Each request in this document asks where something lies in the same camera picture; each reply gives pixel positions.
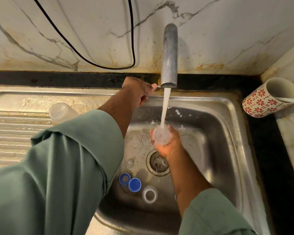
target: green sleeve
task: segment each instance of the green sleeve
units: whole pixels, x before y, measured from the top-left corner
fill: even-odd
[[[0,169],[0,234],[85,234],[123,152],[101,110],[37,134],[22,162]]]
[[[184,211],[179,235],[255,235],[253,228],[217,189],[199,193]]]

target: black cable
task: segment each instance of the black cable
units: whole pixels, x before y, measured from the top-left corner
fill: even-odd
[[[55,26],[55,24],[52,22],[52,20],[50,19],[50,17],[48,16],[48,14],[46,13],[46,11],[43,9],[43,7],[41,6],[41,4],[38,2],[38,0],[34,0],[35,3],[37,4],[37,6],[40,8],[40,10],[43,12],[43,14],[45,15],[45,17],[48,19],[48,21],[50,22],[50,24],[55,28],[55,30],[58,32],[58,34],[65,40],[65,42],[75,51],[75,53],[77,53],[78,56],[80,56],[83,60],[85,60],[87,63],[90,63],[91,65],[94,65],[96,67],[99,68],[104,68],[104,69],[110,69],[110,70],[122,70],[122,69],[128,69],[131,68],[135,65],[135,52],[134,52],[134,20],[133,20],[133,9],[132,9],[132,2],[131,0],[128,0],[129,2],[129,14],[131,17],[131,42],[132,42],[132,55],[133,55],[133,64],[131,66],[128,67],[123,67],[123,68],[109,68],[109,67],[103,67],[100,66],[98,64],[92,63],[91,61],[85,59],[74,47],[73,45],[64,37],[64,35],[59,31],[59,29]]]

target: stainless steel sink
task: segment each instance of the stainless steel sink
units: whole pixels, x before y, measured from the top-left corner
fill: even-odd
[[[101,106],[117,90],[0,87],[0,166],[20,161],[29,139],[54,125],[48,110],[65,102],[78,113]],[[149,130],[159,124],[162,92],[155,92],[135,110],[125,138],[124,158],[108,194],[95,217],[111,229],[130,234],[177,234],[180,215],[170,168],[150,166],[155,152]],[[171,93],[166,123],[176,128],[182,143],[206,179],[219,189],[259,234],[269,234],[267,218],[256,180],[245,120],[239,98],[232,93]],[[126,161],[134,160],[128,168]],[[137,193],[121,186],[118,176],[127,172],[142,182]],[[142,190],[153,185],[158,199],[147,204]]]

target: mug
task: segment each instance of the mug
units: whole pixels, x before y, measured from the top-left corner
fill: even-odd
[[[275,97],[294,99],[294,83],[281,77],[270,78],[248,95],[242,106],[250,116],[262,118],[294,104],[279,101]]]

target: drain strainer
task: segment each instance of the drain strainer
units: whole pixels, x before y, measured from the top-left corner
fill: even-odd
[[[156,176],[164,176],[170,172],[168,161],[156,149],[149,152],[146,164],[149,171]]]

